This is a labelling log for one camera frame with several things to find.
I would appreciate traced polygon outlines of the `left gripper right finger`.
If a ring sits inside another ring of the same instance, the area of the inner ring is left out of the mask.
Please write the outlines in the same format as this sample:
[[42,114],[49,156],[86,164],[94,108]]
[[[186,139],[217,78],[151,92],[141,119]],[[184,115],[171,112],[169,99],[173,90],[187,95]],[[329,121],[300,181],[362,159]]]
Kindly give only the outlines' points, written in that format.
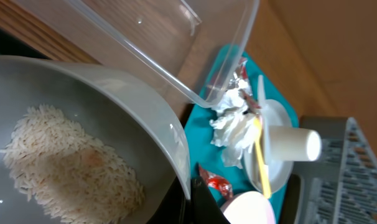
[[191,187],[191,209],[194,224],[230,224],[201,177],[193,178]]

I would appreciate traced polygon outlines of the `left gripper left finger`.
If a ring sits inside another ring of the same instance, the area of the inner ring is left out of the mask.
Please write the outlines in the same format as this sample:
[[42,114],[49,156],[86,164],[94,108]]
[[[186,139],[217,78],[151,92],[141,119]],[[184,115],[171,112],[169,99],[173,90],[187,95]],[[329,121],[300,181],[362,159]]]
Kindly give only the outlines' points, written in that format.
[[159,208],[147,224],[183,224],[186,198],[178,178],[175,178]]

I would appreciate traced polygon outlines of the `white rice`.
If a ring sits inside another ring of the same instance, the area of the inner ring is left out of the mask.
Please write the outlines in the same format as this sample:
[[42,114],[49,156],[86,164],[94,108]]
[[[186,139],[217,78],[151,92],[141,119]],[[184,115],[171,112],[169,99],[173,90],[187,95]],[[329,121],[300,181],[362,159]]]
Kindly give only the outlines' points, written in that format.
[[15,188],[61,223],[119,223],[146,198],[115,148],[52,105],[29,107],[0,153]]

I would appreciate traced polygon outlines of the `grey bowl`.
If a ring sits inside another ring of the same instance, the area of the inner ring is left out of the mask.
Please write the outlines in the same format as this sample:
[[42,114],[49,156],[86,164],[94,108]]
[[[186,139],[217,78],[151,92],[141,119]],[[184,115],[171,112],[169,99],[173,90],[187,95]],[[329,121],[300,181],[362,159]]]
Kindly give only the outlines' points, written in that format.
[[0,56],[0,223],[183,223],[184,129],[146,82]]

